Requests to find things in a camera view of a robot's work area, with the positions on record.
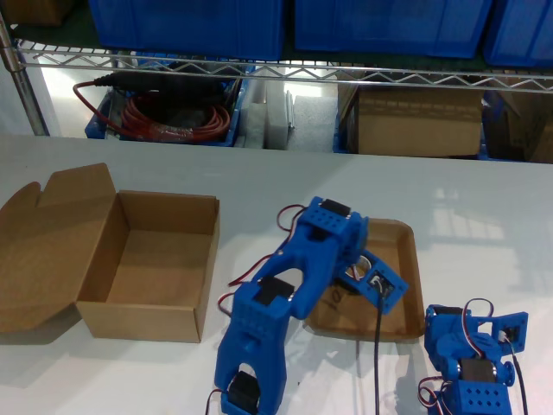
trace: shelf post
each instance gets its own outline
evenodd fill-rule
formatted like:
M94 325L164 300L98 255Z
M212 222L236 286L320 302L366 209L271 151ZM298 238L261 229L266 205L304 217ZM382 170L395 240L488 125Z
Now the shelf post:
M42 116L42 111L36 100L35 91L27 74L27 69L22 62L24 58L17 53L11 40L10 31L0 10L0 55L3 65L6 67L16 85L17 93L36 136L49 136L48 126Z

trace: blue plastic bin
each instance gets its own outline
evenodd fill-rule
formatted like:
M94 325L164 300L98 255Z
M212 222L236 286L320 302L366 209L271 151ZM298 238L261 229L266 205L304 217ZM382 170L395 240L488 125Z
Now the blue plastic bin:
M244 102L244 96L245 91L248 87L249 80L244 80L242 82L242 85L240 86L240 92L238 93L238 97L236 98L236 105L234 106L234 112L231 116L231 125L229 127L228 133L226 134L225 141L212 141L212 142L203 142L203 143L170 143L165 142L165 144L186 144L186 145L208 145L212 147L232 147L234 143L236 143L236 139L238 138L238 126L240 125L240 113L242 110L242 103ZM100 108L105 108L106 104L111 103L111 96L110 94L106 94L104 100L102 101L102 104L100 105ZM107 111L104 113L104 115L108 115L109 113L109 106L107 106ZM90 123L88 123L88 126L85 128L85 134L88 138L105 138L105 130L106 125L99 121L96 116L93 116Z
M496 0L484 56L490 65L553 66L553 1Z
M336 126L334 127L334 140L332 145L333 153L349 154L347 150L347 131L340 133L340 116L336 116Z
M472 58L492 0L296 0L296 48Z
M108 48L165 50L274 61L284 0L89 0Z

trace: red cable coil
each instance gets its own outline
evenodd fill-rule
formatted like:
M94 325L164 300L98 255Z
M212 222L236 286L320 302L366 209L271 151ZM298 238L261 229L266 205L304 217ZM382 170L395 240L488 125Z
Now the red cable coil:
M137 103L142 101L143 103L151 104L152 101L155 102L155 99L159 97L158 93L147 93L129 99L121 114L124 127L120 127L94 108L79 91L82 87L95 85L94 81L83 82L73 86L73 92L102 122L109 125L115 132L134 140L160 143L167 141L183 143L216 141L228 132L231 125L231 117L221 105L209 107L211 117L209 121L201 127L188 129L170 127L157 123L138 110Z

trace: shelf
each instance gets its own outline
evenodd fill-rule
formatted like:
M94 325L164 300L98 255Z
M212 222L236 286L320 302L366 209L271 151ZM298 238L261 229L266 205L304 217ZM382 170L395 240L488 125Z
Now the shelf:
M331 61L215 60L191 56L157 54L137 56L134 52L113 52L95 48L49 46L18 41L25 67L64 67L233 79L286 80L288 82L332 82L373 86L424 86L476 90L553 93L553 73L515 70L463 72L432 69L368 67Z

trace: black cable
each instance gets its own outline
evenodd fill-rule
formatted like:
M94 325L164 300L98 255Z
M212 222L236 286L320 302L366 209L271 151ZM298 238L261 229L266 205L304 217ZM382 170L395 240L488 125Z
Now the black cable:
M211 400L211 397L214 393L223 393L221 389L213 389L209 396L207 397L207 404L206 404L206 415L209 415L209 401Z
M512 354L512 362L515 365L517 370L518 383L520 383L520 393L522 394L522 407L524 410L524 415L528 415L528 404L526 403L526 390L524 389L524 380L522 379L522 370L520 370L520 365L518 364L517 356Z
M380 414L380 391L378 387L378 343L380 342L380 323L382 322L382 311L384 308L384 299L382 298L382 292L378 295L378 316L377 316L377 329L374 334L374 405L375 415Z

